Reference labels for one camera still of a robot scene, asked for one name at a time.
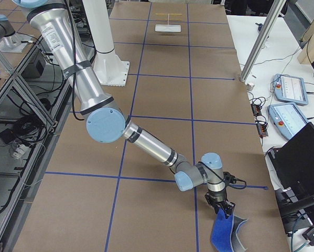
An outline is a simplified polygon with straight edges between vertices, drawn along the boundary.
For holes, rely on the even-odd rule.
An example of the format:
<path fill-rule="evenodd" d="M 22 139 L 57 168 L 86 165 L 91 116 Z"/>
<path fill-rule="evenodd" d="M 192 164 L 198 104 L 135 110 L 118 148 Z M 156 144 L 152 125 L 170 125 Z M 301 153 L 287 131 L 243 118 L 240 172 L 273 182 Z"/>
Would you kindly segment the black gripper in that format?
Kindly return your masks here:
<path fill-rule="evenodd" d="M 235 203 L 227 201 L 226 191 L 208 191 L 205 194 L 205 198 L 216 215 L 218 214 L 220 208 L 223 208 L 226 219 L 233 214 Z"/>

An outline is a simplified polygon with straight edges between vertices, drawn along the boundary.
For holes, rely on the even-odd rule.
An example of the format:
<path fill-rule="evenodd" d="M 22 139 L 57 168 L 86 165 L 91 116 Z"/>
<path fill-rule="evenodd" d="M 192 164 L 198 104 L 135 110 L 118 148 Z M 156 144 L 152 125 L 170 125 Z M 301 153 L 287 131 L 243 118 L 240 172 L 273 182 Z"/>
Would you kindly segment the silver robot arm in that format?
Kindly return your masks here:
<path fill-rule="evenodd" d="M 205 198 L 215 212 L 223 212 L 225 217 L 233 214 L 235 205 L 226 192 L 228 176 L 217 154 L 205 154 L 202 161 L 191 165 L 183 155 L 136 125 L 121 111 L 114 97 L 103 90 L 106 81 L 122 80 L 128 73 L 128 62 L 121 61 L 114 51 L 105 2 L 83 2 L 97 51 L 94 62 L 84 52 L 67 1 L 17 1 L 16 4 L 31 26 L 41 32 L 73 94 L 79 98 L 80 112 L 92 139 L 111 143 L 125 138 L 169 167 L 181 191 L 206 184 Z"/>

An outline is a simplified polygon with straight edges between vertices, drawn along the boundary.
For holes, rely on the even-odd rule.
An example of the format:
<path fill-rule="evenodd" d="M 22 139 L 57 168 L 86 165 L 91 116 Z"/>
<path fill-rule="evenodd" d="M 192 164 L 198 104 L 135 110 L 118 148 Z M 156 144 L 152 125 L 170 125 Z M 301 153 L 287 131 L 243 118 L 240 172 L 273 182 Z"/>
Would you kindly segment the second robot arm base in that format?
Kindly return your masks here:
<path fill-rule="evenodd" d="M 16 33 L 8 18 L 0 14 L 0 51 L 3 53 L 22 53 L 26 47 Z"/>

